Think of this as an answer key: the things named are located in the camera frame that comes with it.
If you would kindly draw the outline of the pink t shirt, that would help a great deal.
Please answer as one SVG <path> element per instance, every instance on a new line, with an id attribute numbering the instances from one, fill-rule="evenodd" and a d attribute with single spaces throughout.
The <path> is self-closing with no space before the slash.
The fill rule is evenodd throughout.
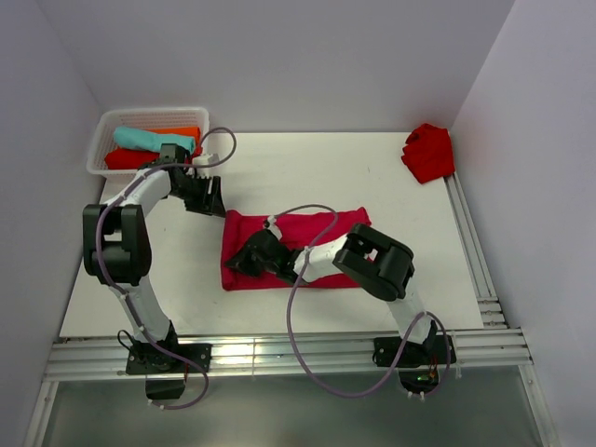
<path id="1" fill-rule="evenodd" d="M 223 227 L 221 262 L 225 263 L 237 254 L 249 237 L 264 228 L 264 215 L 243 215 L 236 210 L 226 213 Z M 306 246 L 328 224 L 332 222 L 329 211 L 315 214 L 290 213 L 277 219 L 277 226 L 281 230 L 281 242 L 290 249 Z M 355 224 L 372 223 L 365 208 L 340 211 L 338 222 L 320 242 L 330 242 L 347 233 Z M 220 267 L 221 284 L 225 291 L 252 291 L 270 289 L 288 289 L 290 285 L 276 278 L 270 273 L 262 273 L 257 278 L 240 274 L 226 266 Z M 357 284 L 345 274 L 338 272 L 332 276 L 314 281 L 311 286 L 315 289 L 345 289 L 355 288 Z"/>

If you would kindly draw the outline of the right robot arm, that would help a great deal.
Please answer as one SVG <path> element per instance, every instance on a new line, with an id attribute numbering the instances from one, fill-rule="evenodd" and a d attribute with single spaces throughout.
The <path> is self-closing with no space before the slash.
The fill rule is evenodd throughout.
<path id="1" fill-rule="evenodd" d="M 424 362 L 436 348 L 437 324 L 426 313 L 414 284 L 413 252 L 406 245 L 356 223 L 335 240 L 291 249 L 271 225 L 250 236 L 224 265 L 247 277 L 269 273 L 283 282 L 312 286 L 317 280 L 342 273 L 371 296 L 387 303 L 398 324 L 403 352 Z"/>

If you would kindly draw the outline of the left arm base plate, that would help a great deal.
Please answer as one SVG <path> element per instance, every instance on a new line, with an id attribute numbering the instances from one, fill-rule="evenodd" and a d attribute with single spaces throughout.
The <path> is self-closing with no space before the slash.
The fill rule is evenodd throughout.
<path id="1" fill-rule="evenodd" d="M 172 350 L 175 357 L 172 357 L 148 343 L 140 343 L 129 350 L 125 372 L 127 375 L 207 373 L 210 369 L 211 350 L 211 344 L 176 345 Z"/>

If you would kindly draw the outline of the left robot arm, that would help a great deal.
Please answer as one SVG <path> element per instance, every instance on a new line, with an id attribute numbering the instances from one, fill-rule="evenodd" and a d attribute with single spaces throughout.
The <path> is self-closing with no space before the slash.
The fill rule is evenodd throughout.
<path id="1" fill-rule="evenodd" d="M 182 350 L 149 279 L 153 261 L 145 218 L 162 199 L 179 198 L 193 213 L 223 218 L 222 179 L 185 162 L 187 151 L 165 144 L 158 158 L 103 204 L 85 206 L 83 263 L 87 273 L 118 298 L 134 330 L 133 339 L 151 345 L 148 361 L 161 372 L 178 367 Z"/>

